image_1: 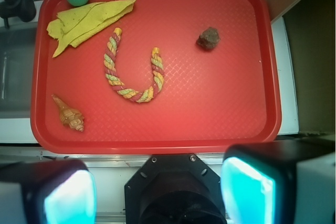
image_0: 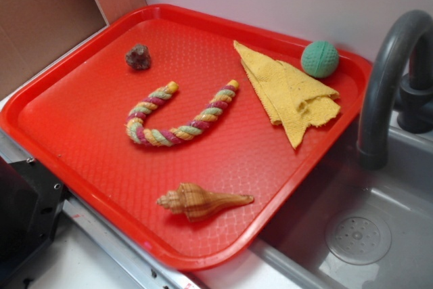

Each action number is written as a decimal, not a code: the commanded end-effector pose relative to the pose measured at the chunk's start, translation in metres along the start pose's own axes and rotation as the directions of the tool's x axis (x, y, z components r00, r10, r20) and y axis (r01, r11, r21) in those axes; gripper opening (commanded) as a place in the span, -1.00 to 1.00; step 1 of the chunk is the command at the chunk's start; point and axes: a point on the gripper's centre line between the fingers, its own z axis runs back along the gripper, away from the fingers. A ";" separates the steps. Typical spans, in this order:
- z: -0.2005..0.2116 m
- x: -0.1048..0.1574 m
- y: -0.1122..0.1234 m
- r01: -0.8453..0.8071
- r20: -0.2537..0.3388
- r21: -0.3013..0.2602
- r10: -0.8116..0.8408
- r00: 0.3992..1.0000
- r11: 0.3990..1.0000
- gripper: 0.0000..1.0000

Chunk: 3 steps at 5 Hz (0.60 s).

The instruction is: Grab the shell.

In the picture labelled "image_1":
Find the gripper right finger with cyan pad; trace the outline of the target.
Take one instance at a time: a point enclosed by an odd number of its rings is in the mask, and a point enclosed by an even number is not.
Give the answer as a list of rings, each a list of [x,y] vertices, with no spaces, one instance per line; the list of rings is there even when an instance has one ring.
[[[335,223],[335,142],[232,145],[220,186],[233,223]]]

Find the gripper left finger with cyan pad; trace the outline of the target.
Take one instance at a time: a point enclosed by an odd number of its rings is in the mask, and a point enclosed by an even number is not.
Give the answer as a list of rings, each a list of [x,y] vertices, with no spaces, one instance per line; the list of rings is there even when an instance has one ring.
[[[1,223],[94,223],[94,176],[79,160],[1,164]]]

